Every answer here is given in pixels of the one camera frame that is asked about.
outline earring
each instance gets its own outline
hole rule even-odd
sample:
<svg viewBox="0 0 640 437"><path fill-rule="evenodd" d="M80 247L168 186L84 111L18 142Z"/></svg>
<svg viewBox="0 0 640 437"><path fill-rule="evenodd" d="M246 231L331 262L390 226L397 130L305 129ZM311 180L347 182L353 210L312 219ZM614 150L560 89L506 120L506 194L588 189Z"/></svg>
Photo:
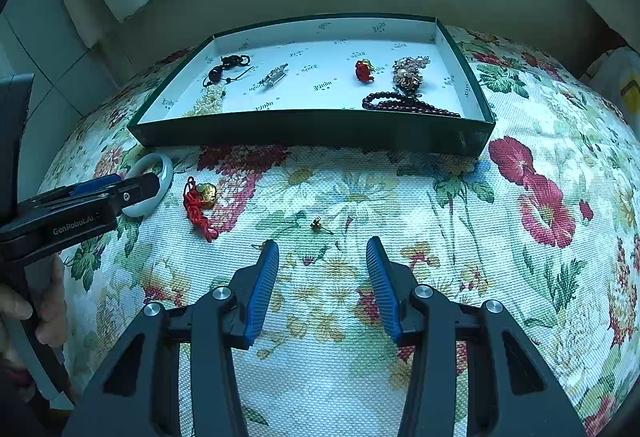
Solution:
<svg viewBox="0 0 640 437"><path fill-rule="evenodd" d="M324 227L322 224L320 224L320 217L316 216L316 218L314 218L314 221L310 224L311 229L313 229L314 232L318 233L321 230L325 230L327 233L329 233L329 235L332 235L334 232L327 229L326 227Z"/></svg>

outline green box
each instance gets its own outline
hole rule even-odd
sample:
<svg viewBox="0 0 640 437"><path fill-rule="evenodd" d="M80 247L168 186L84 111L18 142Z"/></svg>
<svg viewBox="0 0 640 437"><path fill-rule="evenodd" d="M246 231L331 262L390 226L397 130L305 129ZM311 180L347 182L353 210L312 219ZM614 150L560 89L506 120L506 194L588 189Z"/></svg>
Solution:
<svg viewBox="0 0 640 437"><path fill-rule="evenodd" d="M351 56L350 49L356 49ZM364 54L371 51L385 64L374 73L374 83L363 84L355 79L354 63L360 54L367 57ZM433 67L428 65L420 71L425 82L418 91L427 93L422 99L439 108L447 107L433 100L451 102L454 105L449 110L457 103L463 118L360 107L362 98L370 92L393 90L390 84L393 62L405 55L420 55L415 53L418 51L430 52L434 62ZM227 102L233 103L236 108L247 104L255 110L171 117L204 91L202 75L218 64L217 57L234 53L249 54L257 69L229 84L223 103L225 107ZM290 67L282 80L285 83L277 83L268 90L256 84L250 86L270 68L287 62ZM231 77L237 76L240 68L234 70ZM326 81L312 84L314 78ZM443 84L435 88L432 80ZM262 96L270 100L260 107L254 106ZM312 107L278 109L286 102L309 102ZM332 108L333 102L337 103L336 108ZM171 103L175 108L168 109L163 103ZM494 126L478 80L439 20L396 14L326 14L215 34L167 76L127 128L146 147L297 144L478 156Z"/></svg>

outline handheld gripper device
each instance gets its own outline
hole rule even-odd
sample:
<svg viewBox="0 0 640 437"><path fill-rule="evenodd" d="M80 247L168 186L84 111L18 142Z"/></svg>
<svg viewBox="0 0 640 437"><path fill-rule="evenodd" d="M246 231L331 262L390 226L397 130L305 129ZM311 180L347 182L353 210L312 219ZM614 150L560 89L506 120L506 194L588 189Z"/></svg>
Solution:
<svg viewBox="0 0 640 437"><path fill-rule="evenodd" d="M378 237L367 243L367 268L385 332L399 347L415 345L398 437L453 435L456 340L466 341L468 437L584 437L553 372L500 302L450 302L390 261Z"/></svg>
<svg viewBox="0 0 640 437"><path fill-rule="evenodd" d="M69 418L64 437L180 436L178 353L191 343L196 435L247 437L231 348L247 350L262 330L278 273L278 246L238 269L194 305L149 303L116 342Z"/></svg>

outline black beaded bracelet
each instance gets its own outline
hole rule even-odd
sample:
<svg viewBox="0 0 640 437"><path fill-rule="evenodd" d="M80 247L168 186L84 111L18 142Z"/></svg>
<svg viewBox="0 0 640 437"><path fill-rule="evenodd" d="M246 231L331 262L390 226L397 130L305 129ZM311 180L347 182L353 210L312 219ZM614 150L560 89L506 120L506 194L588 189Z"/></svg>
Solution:
<svg viewBox="0 0 640 437"><path fill-rule="evenodd" d="M374 99L389 99L373 104ZM445 115L460 117L459 113L449 112L443 108L436 108L432 104L421 101L414 96L403 96L396 92L374 92L362 100L362 107L366 110L385 110L386 112L412 112L430 115Z"/></svg>

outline silver brooch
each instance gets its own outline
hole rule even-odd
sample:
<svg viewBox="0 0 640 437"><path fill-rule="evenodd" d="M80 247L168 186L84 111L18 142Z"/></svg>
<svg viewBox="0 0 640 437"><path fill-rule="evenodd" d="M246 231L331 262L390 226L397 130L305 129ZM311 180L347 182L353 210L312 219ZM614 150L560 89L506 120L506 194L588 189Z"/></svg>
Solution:
<svg viewBox="0 0 640 437"><path fill-rule="evenodd" d="M287 75L287 71L285 70L287 67L289 67L289 64L285 63L284 65L280 65L280 67L274 68L269 72L269 74L263 77L258 84L268 84L269 86L273 86Z"/></svg>

